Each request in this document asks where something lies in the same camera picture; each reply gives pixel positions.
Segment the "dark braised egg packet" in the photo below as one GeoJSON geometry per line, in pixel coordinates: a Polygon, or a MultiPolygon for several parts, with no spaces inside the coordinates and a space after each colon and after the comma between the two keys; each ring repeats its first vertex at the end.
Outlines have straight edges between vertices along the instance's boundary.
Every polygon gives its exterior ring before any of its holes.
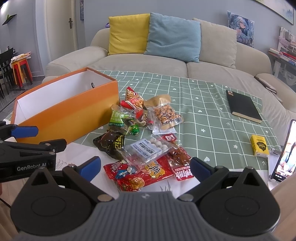
{"type": "Polygon", "coordinates": [[[125,133],[107,130],[106,133],[94,138],[93,144],[111,158],[122,160],[121,152],[125,146],[125,133]]]}

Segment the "large red snack bag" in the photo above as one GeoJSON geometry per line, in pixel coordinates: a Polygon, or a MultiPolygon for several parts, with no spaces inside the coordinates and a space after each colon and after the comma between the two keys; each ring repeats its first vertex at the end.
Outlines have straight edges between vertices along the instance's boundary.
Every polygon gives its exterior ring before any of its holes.
{"type": "Polygon", "coordinates": [[[150,162],[141,169],[121,160],[103,166],[108,178],[121,191],[139,191],[143,187],[173,176],[173,172],[165,157],[150,162]]]}

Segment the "green sausage snack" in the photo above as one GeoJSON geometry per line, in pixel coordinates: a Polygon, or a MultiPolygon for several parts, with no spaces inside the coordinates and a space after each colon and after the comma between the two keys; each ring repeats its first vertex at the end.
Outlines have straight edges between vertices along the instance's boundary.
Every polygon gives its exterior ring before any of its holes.
{"type": "Polygon", "coordinates": [[[137,136],[139,134],[139,127],[137,122],[134,119],[127,120],[128,132],[133,135],[137,136]]]}

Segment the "clear white balls packet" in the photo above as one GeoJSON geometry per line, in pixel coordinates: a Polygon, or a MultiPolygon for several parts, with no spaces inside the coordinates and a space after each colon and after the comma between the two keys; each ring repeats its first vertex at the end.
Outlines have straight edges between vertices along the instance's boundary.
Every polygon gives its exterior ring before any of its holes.
{"type": "Polygon", "coordinates": [[[125,145],[118,152],[130,165],[142,168],[177,148],[175,144],[161,136],[149,135],[130,145],[125,145]]]}

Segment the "green pea snack packet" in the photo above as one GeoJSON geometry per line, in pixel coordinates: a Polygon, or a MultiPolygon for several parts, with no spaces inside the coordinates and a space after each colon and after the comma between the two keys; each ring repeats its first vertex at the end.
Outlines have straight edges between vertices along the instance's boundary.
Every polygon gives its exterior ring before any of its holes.
{"type": "Polygon", "coordinates": [[[123,127],[126,120],[131,120],[132,115],[118,105],[111,106],[112,114],[109,121],[109,126],[123,127]]]}

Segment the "red Mimi snack sticks bag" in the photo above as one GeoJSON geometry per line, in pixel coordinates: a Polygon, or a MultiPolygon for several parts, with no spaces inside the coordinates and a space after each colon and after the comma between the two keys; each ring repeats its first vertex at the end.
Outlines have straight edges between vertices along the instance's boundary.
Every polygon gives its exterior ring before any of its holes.
{"type": "Polygon", "coordinates": [[[132,88],[128,87],[125,92],[125,100],[122,100],[120,105],[131,110],[143,109],[144,99],[132,88]]]}

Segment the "red braised meat packet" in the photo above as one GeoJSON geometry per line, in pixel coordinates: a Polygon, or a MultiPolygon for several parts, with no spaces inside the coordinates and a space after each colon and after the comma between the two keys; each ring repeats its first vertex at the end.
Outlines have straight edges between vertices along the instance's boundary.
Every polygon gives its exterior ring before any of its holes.
{"type": "Polygon", "coordinates": [[[185,149],[177,145],[176,136],[173,133],[168,133],[161,135],[161,138],[175,146],[166,155],[175,178],[178,181],[193,178],[194,176],[190,170],[191,157],[187,154],[185,149]]]}

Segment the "orange cardboard box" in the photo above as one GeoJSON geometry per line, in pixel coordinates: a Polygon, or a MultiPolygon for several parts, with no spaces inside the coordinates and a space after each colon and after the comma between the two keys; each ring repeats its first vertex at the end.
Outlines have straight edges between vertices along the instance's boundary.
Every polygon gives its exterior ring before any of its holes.
{"type": "Polygon", "coordinates": [[[60,138],[71,143],[107,124],[114,104],[119,104],[118,81],[86,67],[19,95],[11,123],[39,130],[35,137],[17,137],[19,143],[38,144],[60,138]]]}

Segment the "green checked tablecloth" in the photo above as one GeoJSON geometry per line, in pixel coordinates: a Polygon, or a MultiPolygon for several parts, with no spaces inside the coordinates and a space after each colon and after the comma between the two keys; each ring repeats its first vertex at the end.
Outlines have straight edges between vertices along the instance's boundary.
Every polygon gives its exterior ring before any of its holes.
{"type": "MultiPolygon", "coordinates": [[[[229,169],[252,166],[257,170],[267,170],[267,160],[253,154],[252,135],[263,136],[269,148],[280,147],[263,114],[262,122],[258,124],[230,112],[227,85],[145,72],[99,72],[118,81],[119,104],[125,99],[128,87],[145,100],[168,94],[171,106],[184,119],[175,128],[177,144],[189,156],[198,157],[211,166],[222,165],[229,169]]],[[[108,124],[67,143],[66,151],[78,155],[83,147],[94,149],[93,139],[106,133],[108,124]]]]}

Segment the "black dining chair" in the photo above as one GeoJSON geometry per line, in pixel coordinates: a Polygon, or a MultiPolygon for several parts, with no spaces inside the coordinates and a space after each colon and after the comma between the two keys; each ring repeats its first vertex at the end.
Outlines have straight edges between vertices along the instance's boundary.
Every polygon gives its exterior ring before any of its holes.
{"type": "Polygon", "coordinates": [[[3,76],[4,85],[7,94],[9,94],[9,89],[12,90],[15,86],[15,81],[13,78],[13,70],[10,67],[11,59],[13,58],[14,50],[13,48],[1,53],[1,74],[3,76]]]}

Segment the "red stool stack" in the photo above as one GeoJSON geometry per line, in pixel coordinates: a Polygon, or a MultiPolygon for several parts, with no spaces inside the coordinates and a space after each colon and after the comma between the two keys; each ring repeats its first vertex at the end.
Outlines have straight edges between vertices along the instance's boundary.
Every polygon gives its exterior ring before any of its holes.
{"type": "Polygon", "coordinates": [[[13,70],[14,80],[19,89],[22,89],[26,82],[29,82],[29,84],[33,83],[32,73],[27,58],[13,61],[11,63],[11,68],[13,70]]]}

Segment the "yellow small box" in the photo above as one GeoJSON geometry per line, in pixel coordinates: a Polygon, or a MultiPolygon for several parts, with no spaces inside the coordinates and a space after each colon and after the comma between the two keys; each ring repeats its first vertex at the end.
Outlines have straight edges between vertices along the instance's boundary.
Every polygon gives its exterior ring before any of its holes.
{"type": "Polygon", "coordinates": [[[252,135],[250,143],[254,156],[262,158],[267,158],[269,156],[268,146],[263,136],[252,135]]]}

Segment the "smartphone on stand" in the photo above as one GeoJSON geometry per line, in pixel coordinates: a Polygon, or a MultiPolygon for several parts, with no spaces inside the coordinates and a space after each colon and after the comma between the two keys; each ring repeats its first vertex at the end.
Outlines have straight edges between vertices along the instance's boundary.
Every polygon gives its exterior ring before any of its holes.
{"type": "Polygon", "coordinates": [[[285,144],[271,175],[271,179],[278,183],[286,180],[295,172],[295,142],[295,120],[291,120],[285,144]]]}

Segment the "black notebook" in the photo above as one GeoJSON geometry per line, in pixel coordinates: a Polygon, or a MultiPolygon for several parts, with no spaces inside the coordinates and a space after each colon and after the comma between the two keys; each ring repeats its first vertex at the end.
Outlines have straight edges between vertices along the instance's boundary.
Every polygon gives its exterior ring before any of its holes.
{"type": "Polygon", "coordinates": [[[249,96],[226,90],[230,112],[238,117],[260,124],[262,118],[249,96]]]}

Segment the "peanut snack bag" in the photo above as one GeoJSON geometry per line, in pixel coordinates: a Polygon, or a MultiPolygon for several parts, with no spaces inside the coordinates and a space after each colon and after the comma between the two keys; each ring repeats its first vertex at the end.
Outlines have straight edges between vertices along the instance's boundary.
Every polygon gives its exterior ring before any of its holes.
{"type": "Polygon", "coordinates": [[[184,119],[171,106],[168,94],[157,95],[144,101],[145,108],[152,114],[152,120],[162,131],[181,124],[184,119]]]}

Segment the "beige sofa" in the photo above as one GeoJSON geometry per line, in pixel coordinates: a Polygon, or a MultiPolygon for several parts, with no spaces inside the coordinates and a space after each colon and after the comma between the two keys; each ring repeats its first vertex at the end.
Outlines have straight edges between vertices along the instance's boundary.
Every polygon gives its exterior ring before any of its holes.
{"type": "Polygon", "coordinates": [[[227,85],[260,97],[263,115],[282,145],[290,121],[295,118],[295,92],[271,74],[269,57],[254,48],[237,44],[236,68],[207,62],[185,63],[180,60],[144,54],[109,55],[109,30],[99,30],[89,47],[71,52],[46,66],[43,82],[69,72],[89,67],[95,70],[149,72],[175,77],[187,77],[227,85]],[[257,76],[276,88],[274,94],[261,85],[257,76]]]}

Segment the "white door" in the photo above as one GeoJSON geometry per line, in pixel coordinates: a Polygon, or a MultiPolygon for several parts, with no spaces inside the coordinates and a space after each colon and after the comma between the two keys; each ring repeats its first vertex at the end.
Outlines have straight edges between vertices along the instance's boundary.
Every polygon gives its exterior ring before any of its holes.
{"type": "Polygon", "coordinates": [[[50,61],[78,49],[75,1],[44,1],[45,30],[50,61]]]}

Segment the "beige cushion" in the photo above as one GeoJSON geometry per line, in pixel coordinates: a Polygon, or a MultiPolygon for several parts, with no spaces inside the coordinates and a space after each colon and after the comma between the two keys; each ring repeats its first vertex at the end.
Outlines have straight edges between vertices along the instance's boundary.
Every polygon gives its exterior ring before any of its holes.
{"type": "Polygon", "coordinates": [[[237,54],[236,31],[208,21],[193,18],[201,26],[200,61],[235,69],[237,54]]]}

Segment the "yellow cushion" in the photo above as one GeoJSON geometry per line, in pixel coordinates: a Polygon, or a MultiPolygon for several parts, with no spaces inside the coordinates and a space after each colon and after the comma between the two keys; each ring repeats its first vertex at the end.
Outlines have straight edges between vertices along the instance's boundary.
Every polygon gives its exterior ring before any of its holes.
{"type": "Polygon", "coordinates": [[[147,47],[150,14],[109,17],[109,55],[142,54],[147,47]]]}

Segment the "side table with books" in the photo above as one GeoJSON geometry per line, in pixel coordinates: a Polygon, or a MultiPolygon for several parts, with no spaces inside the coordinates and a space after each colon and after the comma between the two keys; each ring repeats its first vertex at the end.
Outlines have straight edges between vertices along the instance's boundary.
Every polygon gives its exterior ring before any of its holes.
{"type": "Polygon", "coordinates": [[[295,80],[295,35],[281,26],[277,48],[270,48],[268,53],[274,58],[273,75],[278,77],[281,73],[292,85],[295,80]]]}

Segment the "light blue cushion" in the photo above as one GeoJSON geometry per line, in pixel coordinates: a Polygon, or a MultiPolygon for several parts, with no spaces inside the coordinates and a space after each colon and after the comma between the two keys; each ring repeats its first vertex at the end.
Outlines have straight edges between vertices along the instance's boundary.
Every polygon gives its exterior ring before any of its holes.
{"type": "Polygon", "coordinates": [[[201,23],[175,16],[150,13],[145,55],[199,62],[201,23]]]}

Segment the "patterned blue cushion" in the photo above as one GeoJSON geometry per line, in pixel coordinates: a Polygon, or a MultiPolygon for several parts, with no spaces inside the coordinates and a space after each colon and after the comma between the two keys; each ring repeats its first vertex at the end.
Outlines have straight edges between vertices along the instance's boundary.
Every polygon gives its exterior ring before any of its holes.
{"type": "Polygon", "coordinates": [[[254,21],[227,11],[228,27],[236,30],[237,42],[254,47],[254,21]]]}

